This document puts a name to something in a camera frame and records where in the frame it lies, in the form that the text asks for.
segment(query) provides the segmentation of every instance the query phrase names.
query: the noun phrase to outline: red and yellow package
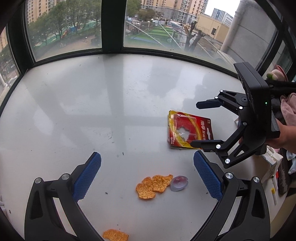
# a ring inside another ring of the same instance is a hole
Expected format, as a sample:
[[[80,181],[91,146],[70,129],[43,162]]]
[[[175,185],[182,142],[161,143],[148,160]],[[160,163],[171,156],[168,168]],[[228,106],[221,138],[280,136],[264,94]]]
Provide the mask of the red and yellow package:
[[[168,142],[171,148],[193,148],[193,140],[213,140],[211,120],[170,110],[168,113]]]

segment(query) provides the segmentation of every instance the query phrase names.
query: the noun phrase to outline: black window frame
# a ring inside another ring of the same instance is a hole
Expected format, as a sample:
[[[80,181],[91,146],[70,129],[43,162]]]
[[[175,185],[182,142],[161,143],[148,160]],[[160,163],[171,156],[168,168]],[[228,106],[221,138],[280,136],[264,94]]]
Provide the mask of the black window frame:
[[[136,47],[124,47],[124,31],[125,31],[125,13],[126,13],[126,2],[127,0],[102,0],[101,7],[101,31],[102,31],[102,48],[87,49],[87,50],[78,50],[69,53],[63,53],[60,55],[52,56],[40,61],[35,61],[31,46],[28,41],[28,34],[26,33],[26,21],[25,21],[25,0],[19,9],[15,12],[13,18],[9,21],[8,24],[8,38],[18,39],[18,42],[13,43],[11,49],[12,53],[15,56],[16,64],[21,70],[21,73],[24,73],[24,70],[39,66],[42,64],[50,63],[52,61],[57,61],[65,58],[92,55],[92,54],[119,54],[119,53],[132,53],[132,54],[146,54],[146,55],[155,55],[162,56],[167,58],[174,58],[178,60],[183,60],[199,65],[203,65],[215,70],[218,70],[222,73],[228,74],[230,76],[236,77],[237,74],[220,67],[211,62],[204,61],[202,59],[194,58],[187,56],[185,54],[177,54],[163,50],[154,50],[154,49],[144,49]],[[268,17],[271,19],[273,24],[276,27],[276,32],[273,35],[273,38],[270,41],[270,44],[263,55],[260,63],[257,65],[256,70],[262,76],[267,68],[270,66],[273,61],[280,44],[282,41],[285,42],[289,53],[292,59],[292,66],[287,72],[289,79],[292,79],[296,74],[296,49],[293,44],[292,37],[288,31],[288,24],[283,17],[281,19],[278,17],[274,9],[266,0],[256,0],[258,5],[265,11]]]

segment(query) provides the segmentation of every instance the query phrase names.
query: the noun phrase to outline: orange snack piece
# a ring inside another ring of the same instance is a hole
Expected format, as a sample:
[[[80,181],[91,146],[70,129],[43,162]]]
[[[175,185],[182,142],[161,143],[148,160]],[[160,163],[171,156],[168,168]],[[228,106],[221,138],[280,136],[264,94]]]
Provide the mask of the orange snack piece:
[[[166,187],[170,184],[173,179],[173,175],[162,176],[155,175],[154,177],[146,177],[142,183],[136,186],[139,198],[151,199],[155,197],[155,192],[164,192]]]
[[[116,229],[109,229],[103,233],[103,238],[111,241],[127,241],[128,235]]]

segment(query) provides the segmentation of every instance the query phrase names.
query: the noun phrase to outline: purple jelly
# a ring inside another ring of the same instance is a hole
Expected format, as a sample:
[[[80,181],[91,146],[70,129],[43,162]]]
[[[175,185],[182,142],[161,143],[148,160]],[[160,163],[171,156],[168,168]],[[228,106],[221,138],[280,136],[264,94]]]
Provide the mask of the purple jelly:
[[[173,192],[180,191],[188,185],[188,178],[185,176],[174,177],[170,182],[170,189]]]

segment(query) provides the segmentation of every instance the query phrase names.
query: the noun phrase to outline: silver screw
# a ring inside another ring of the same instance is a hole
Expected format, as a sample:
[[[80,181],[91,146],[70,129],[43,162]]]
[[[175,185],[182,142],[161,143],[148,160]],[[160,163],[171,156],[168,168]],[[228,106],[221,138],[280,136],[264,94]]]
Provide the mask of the silver screw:
[[[70,175],[68,173],[65,173],[62,175],[63,180],[67,180],[69,177],[70,177]]]
[[[231,172],[226,173],[225,176],[226,176],[228,179],[233,178],[233,174],[232,174]]]
[[[258,177],[253,177],[254,182],[258,183],[260,179]]]
[[[40,183],[40,182],[41,182],[41,178],[40,177],[38,177],[38,178],[35,179],[35,183]]]

